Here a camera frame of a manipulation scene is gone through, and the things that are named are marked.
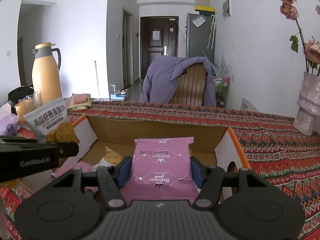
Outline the patterned red tablecloth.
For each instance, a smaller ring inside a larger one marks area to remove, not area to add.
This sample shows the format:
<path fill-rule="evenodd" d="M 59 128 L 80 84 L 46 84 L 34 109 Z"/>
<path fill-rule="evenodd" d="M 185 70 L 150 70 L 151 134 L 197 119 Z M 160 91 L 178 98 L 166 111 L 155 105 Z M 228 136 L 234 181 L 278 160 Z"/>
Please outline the patterned red tablecloth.
<path fill-rule="evenodd" d="M 241 165 L 298 201 L 306 221 L 300 239 L 319 239 L 319 134 L 303 135 L 287 116 L 160 103 L 96 102 L 70 114 L 86 119 L 98 139 L 84 161 L 95 163 L 101 147 L 131 154 L 136 138 L 193 137 L 192 154 L 204 165 L 221 164 L 232 149 Z"/>

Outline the beige thermos jug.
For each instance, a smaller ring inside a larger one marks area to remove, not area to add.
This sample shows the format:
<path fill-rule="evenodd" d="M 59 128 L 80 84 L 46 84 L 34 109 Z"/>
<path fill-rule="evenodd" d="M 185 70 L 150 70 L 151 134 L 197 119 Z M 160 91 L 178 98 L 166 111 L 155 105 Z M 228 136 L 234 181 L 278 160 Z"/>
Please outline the beige thermos jug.
<path fill-rule="evenodd" d="M 54 46 L 54 43 L 44 42 L 33 50 L 35 59 L 31 77 L 34 91 L 40 93 L 42 105 L 62 97 L 59 76 L 61 52 Z"/>

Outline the dried pink roses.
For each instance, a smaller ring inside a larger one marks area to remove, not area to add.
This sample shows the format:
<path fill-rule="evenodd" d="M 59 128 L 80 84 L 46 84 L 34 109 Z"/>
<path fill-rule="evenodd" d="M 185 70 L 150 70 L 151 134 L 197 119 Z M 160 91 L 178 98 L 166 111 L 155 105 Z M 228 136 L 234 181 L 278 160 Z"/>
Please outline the dried pink roses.
<path fill-rule="evenodd" d="M 308 42 L 305 41 L 302 28 L 298 22 L 299 12 L 295 6 L 297 0 L 280 1 L 280 13 L 285 16 L 287 20 L 294 21 L 298 28 L 298 33 L 291 35 L 290 37 L 291 50 L 298 53 L 300 41 L 305 59 L 306 72 L 319 77 L 319 41 L 317 41 L 313 36 L 312 39 L 308 40 Z"/>

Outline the glass cup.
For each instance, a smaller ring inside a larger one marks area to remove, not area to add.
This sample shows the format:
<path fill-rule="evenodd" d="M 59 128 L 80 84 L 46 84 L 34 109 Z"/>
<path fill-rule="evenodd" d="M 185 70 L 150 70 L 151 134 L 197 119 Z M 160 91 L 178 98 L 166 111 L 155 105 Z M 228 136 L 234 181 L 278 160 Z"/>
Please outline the glass cup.
<path fill-rule="evenodd" d="M 34 91 L 33 93 L 33 105 L 35 109 L 38 109 L 42 106 L 41 93 L 39 91 Z"/>

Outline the red cardboard pumpkin box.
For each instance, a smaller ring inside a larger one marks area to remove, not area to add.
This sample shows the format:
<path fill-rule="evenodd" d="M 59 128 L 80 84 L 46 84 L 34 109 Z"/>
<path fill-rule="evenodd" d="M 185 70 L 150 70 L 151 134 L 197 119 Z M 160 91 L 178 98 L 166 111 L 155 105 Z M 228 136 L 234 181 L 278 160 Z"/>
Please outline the red cardboard pumpkin box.
<path fill-rule="evenodd" d="M 98 116 L 71 118 L 78 137 L 79 153 L 68 158 L 60 171 L 79 161 L 96 165 L 106 155 L 106 149 L 133 156 L 136 144 L 166 145 L 173 141 L 193 138 L 189 152 L 202 165 L 217 165 L 227 169 L 230 163 L 237 168 L 250 168 L 247 157 L 234 131 L 229 127 L 169 124 L 157 121 L 120 120 Z"/>

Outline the pink textured vase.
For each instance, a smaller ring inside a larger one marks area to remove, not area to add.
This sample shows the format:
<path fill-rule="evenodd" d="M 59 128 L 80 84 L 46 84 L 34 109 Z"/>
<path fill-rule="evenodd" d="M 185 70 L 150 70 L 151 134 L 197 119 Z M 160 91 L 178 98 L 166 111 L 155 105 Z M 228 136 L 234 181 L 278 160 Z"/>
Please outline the pink textured vase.
<path fill-rule="evenodd" d="M 319 116 L 319 76 L 304 72 L 297 105 L 299 109 L 293 126 L 304 135 L 311 136 Z"/>

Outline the pink snack packet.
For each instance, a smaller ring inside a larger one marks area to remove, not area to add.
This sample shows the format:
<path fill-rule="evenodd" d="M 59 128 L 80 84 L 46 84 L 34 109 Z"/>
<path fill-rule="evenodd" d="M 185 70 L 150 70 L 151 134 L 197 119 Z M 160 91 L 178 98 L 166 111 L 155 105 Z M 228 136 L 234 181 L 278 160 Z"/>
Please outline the pink snack packet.
<path fill-rule="evenodd" d="M 83 161 L 58 168 L 53 173 L 52 188 L 77 193 L 96 193 L 99 190 L 93 166 Z"/>
<path fill-rule="evenodd" d="M 192 179 L 189 145 L 193 137 L 136 139 L 131 173 L 121 194 L 133 200 L 188 200 L 198 191 Z"/>

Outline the purple jacket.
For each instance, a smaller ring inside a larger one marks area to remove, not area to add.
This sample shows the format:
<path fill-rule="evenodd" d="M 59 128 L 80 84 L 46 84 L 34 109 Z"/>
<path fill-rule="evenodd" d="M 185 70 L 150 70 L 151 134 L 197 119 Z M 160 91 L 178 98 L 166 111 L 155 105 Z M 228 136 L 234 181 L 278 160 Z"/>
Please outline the purple jacket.
<path fill-rule="evenodd" d="M 203 56 L 174 57 L 159 56 L 149 65 L 144 78 L 140 102 L 169 103 L 177 87 L 177 78 L 194 64 L 203 64 L 207 76 L 203 105 L 216 107 L 215 82 L 210 61 Z"/>

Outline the orange cracker packet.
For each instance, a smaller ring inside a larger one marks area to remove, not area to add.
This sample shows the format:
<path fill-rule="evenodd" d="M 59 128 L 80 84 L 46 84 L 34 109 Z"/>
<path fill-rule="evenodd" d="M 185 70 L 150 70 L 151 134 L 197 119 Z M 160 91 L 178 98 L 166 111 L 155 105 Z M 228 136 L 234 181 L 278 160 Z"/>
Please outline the orange cracker packet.
<path fill-rule="evenodd" d="M 112 167 L 117 166 L 124 159 L 123 156 L 118 154 L 117 152 L 111 150 L 107 146 L 105 147 L 106 155 L 99 161 L 96 167 Z"/>

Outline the dark brown door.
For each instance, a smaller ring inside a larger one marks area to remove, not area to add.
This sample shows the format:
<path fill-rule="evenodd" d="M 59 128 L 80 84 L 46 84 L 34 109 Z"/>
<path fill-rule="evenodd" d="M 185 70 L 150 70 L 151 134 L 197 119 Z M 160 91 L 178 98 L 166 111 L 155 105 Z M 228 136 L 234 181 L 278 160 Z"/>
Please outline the dark brown door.
<path fill-rule="evenodd" d="M 140 78 L 159 56 L 178 54 L 178 17 L 148 16 L 140 18 Z"/>

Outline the folded red cloth coasters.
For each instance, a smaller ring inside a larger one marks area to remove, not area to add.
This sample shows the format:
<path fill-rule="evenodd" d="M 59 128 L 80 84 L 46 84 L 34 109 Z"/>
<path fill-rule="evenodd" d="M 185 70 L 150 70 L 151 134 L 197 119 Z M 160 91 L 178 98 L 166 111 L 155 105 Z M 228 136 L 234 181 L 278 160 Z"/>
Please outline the folded red cloth coasters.
<path fill-rule="evenodd" d="M 67 109 L 69 111 L 82 111 L 88 110 L 92 107 L 94 99 L 90 94 L 72 94 L 70 98 L 66 100 Z"/>

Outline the yellow round cup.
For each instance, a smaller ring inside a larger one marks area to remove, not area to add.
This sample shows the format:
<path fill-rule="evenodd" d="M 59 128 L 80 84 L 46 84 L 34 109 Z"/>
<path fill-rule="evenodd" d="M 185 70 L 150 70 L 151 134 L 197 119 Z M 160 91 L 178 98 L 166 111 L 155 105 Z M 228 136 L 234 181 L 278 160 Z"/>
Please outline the yellow round cup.
<path fill-rule="evenodd" d="M 26 120 L 25 120 L 24 116 L 27 113 L 32 112 L 34 109 L 35 109 L 35 107 L 34 107 L 32 99 L 23 100 L 22 102 L 19 102 L 15 106 L 15 110 L 16 110 L 17 116 L 19 117 L 19 120 L 20 120 L 20 122 L 22 124 L 26 123 Z"/>

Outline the purple tissue pack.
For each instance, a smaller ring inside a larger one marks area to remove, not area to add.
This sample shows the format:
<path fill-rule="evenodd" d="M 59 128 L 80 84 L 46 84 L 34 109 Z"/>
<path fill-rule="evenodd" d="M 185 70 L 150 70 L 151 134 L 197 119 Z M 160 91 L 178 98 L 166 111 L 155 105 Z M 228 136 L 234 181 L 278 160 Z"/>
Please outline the purple tissue pack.
<path fill-rule="evenodd" d="M 22 128 L 22 124 L 17 115 L 9 114 L 0 121 L 0 136 L 13 136 Z"/>

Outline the oat crisp snack packet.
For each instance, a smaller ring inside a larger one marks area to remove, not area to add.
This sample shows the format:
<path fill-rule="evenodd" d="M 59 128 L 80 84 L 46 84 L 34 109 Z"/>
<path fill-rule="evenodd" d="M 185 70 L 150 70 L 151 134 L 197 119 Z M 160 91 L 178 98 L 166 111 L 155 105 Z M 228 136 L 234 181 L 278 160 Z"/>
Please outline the oat crisp snack packet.
<path fill-rule="evenodd" d="M 40 143 L 79 143 L 79 139 L 67 116 L 67 105 L 64 98 L 54 99 L 27 113 L 24 118 Z"/>

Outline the grey refrigerator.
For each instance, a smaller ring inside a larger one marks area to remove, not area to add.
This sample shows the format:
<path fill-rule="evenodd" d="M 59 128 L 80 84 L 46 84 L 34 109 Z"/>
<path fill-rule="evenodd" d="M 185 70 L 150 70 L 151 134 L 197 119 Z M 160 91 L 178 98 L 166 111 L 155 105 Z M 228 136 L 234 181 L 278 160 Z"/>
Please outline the grey refrigerator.
<path fill-rule="evenodd" d="M 211 63 L 215 56 L 215 12 L 203 11 L 187 14 L 186 57 L 206 56 Z"/>

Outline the wooden chair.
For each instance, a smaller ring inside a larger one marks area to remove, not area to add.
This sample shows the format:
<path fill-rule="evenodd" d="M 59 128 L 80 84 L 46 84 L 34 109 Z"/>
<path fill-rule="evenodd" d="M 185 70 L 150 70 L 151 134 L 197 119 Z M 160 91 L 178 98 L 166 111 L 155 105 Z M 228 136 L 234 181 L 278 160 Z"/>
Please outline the wooden chair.
<path fill-rule="evenodd" d="M 177 78 L 177 89 L 170 103 L 202 106 L 207 72 L 202 63 L 193 64 Z"/>

